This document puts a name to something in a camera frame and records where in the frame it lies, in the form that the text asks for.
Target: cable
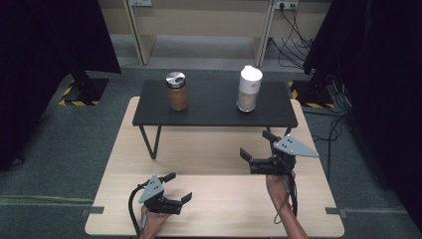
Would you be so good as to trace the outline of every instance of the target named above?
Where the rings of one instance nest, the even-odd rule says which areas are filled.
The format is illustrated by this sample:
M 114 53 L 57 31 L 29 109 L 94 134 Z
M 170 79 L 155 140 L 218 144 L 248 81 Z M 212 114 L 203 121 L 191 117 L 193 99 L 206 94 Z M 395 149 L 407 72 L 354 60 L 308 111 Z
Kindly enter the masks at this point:
M 320 137 L 320 136 L 318 136 L 318 135 L 312 135 L 312 137 L 315 137 L 316 139 L 314 139 L 314 141 L 318 141 L 318 140 L 322 140 L 322 141 L 336 141 L 341 135 L 342 135 L 342 127 L 344 126 L 344 123 L 342 123 L 341 125 L 340 125 L 340 130 L 339 131 L 337 131 L 337 129 L 335 129 L 334 131 L 335 131 L 335 133 L 336 133 L 336 135 L 335 135 L 335 137 L 332 137 L 332 138 L 325 138 L 325 137 Z
M 330 168 L 331 168 L 331 135 L 332 132 L 334 131 L 335 127 L 337 126 L 337 124 L 346 116 L 348 116 L 349 114 L 344 114 L 342 115 L 334 124 L 334 126 L 331 128 L 331 131 L 329 132 L 329 141 L 328 141 L 328 158 L 327 158 L 327 164 L 326 164 L 326 180 L 329 182 L 329 178 L 330 178 Z
M 341 83 L 341 92 L 340 92 L 341 100 L 346 104 L 346 107 L 351 110 L 352 105 L 351 105 L 351 102 L 348 100 L 348 91 L 345 88 L 344 82 L 341 77 L 341 67 L 340 67 L 339 57 L 337 57 L 337 73 L 338 73 L 338 80 Z M 339 92 L 339 90 L 336 88 L 335 82 L 333 82 L 333 86 L 336 89 L 336 91 Z
M 305 54 L 304 52 L 302 52 L 300 49 L 299 49 L 299 47 L 298 47 L 298 45 L 295 43 L 295 41 L 292 39 L 292 35 L 293 35 L 293 33 L 294 32 L 296 32 L 297 34 L 298 34 L 298 36 L 300 37 L 300 41 L 302 42 L 302 44 L 305 46 L 305 49 L 307 50 L 307 52 L 309 52 L 309 47 L 310 47 L 310 45 L 308 44 L 308 42 L 302 37 L 302 35 L 301 35 L 301 33 L 300 33 L 300 31 L 299 31 L 299 26 L 298 26 L 298 23 L 297 23 L 297 9 L 296 9 L 296 4 L 293 4 L 292 5 L 292 7 L 293 7 L 293 19 L 294 19 L 294 22 L 292 23 L 287 17 L 286 17 L 286 15 L 285 15 L 285 13 L 284 13 L 284 8 L 285 8 L 285 4 L 284 3 L 281 3 L 280 4 L 280 12 L 282 13 L 282 15 L 283 15 L 283 17 L 285 18 L 285 20 L 289 23 L 289 25 L 291 25 L 292 26 L 292 29 L 291 29 L 291 33 L 289 34 L 289 37 L 287 38 L 287 40 L 285 41 L 285 39 L 284 38 L 282 38 L 282 42 L 283 42 L 283 46 L 282 46 L 282 48 L 279 48 L 278 46 L 277 46 L 277 44 L 276 44 L 276 42 L 274 41 L 274 39 L 271 39 L 271 41 L 274 43 L 274 45 L 277 47 L 277 49 L 279 50 L 279 65 L 280 66 L 282 66 L 282 67 L 291 67 L 291 68 L 297 68 L 297 69 L 301 69 L 301 70 L 303 70 L 304 69 L 304 67 L 303 67 L 303 63 L 304 63 L 304 61 L 305 61 L 305 59 L 303 59 L 301 56 L 298 56 L 296 53 L 294 53 L 291 49 L 290 49 L 290 47 L 288 46 L 288 43 L 289 43 L 289 41 L 291 41 L 292 42 L 292 44 L 294 45 L 294 47 L 297 49 L 297 51 L 301 54 L 301 55 L 303 55 L 304 57 L 306 57 L 307 56 L 307 54 Z M 284 56 L 285 57 L 285 59 L 286 60 L 288 60 L 288 61 L 290 61 L 292 64 L 293 64 L 293 66 L 286 66 L 286 65 L 283 65 L 282 63 L 281 63 L 281 56 Z
M 134 216 L 134 213 L 133 213 L 133 198 L 134 198 L 134 195 L 137 193 L 137 191 L 139 191 L 142 188 L 143 188 L 142 185 L 137 185 L 137 187 L 133 189 L 133 191 L 131 192 L 129 196 L 129 200 L 128 200 L 128 209 L 129 209 L 130 219 L 133 223 L 134 230 L 136 231 L 137 238 L 140 237 L 141 231 L 139 229 L 139 225 L 137 224 L 136 217 Z
M 286 198 L 282 202 L 282 205 L 280 206 L 280 208 L 276 208 L 277 209 L 277 215 L 274 218 L 275 224 L 280 224 L 282 222 L 281 211 L 282 211 L 283 207 L 286 205 L 286 203 L 288 202 L 289 196 L 292 198 L 292 211 L 293 211 L 295 217 L 298 216 L 298 189 L 296 187 L 295 178 L 293 177 L 293 174 L 291 172 L 287 175 L 287 177 L 288 177 L 288 182 L 283 180 L 284 187 L 285 187 L 286 192 L 287 192 Z

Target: white bottle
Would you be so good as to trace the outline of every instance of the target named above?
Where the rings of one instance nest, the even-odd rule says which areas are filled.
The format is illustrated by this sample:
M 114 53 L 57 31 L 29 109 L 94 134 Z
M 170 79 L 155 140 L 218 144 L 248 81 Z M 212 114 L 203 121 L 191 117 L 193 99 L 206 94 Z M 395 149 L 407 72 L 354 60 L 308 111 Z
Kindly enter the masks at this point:
M 242 112 L 251 112 L 256 106 L 263 73 L 251 66 L 246 66 L 241 73 L 237 107 Z

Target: white cap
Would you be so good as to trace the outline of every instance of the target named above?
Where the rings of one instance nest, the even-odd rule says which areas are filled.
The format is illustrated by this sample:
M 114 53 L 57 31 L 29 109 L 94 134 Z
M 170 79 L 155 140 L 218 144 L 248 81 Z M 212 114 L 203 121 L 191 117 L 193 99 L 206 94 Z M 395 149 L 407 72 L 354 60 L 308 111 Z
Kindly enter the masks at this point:
M 263 73 L 251 66 L 245 66 L 242 70 L 239 91 L 246 94 L 255 94 L 260 90 Z

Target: jar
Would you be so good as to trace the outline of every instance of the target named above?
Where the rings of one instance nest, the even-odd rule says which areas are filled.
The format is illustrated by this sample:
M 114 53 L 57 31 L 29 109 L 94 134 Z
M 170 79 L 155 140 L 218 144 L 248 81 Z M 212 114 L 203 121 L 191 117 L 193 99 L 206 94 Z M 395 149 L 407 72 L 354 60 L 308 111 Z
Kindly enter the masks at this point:
M 237 107 L 242 112 L 251 112 L 256 106 L 263 73 L 251 66 L 242 70 L 239 82 Z
M 187 108 L 186 81 L 183 73 L 173 72 L 167 75 L 166 84 L 170 107 L 175 111 L 183 111 Z

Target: yellow and black hazard tape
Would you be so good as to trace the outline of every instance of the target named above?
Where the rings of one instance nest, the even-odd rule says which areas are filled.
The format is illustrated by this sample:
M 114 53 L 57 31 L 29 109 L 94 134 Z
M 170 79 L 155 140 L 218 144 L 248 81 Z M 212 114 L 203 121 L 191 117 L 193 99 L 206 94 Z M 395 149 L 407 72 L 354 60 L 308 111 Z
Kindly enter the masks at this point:
M 296 85 L 294 84 L 294 82 L 289 82 L 289 88 L 291 90 L 292 93 L 292 98 L 297 100 L 299 93 L 298 93 L 298 89 L 296 88 Z M 308 103 L 304 103 L 301 102 L 301 106 L 306 107 L 306 108 L 334 108 L 334 104 L 329 103 L 329 104 L 318 104 L 318 103 L 312 103 L 312 102 L 308 102 Z
M 59 102 L 60 106 L 74 106 L 74 107 L 86 107 L 86 106 L 97 106 L 99 101 L 67 101 L 66 96 L 72 90 L 72 87 L 76 85 L 75 81 L 72 81 L 71 84 L 66 88 L 62 99 Z

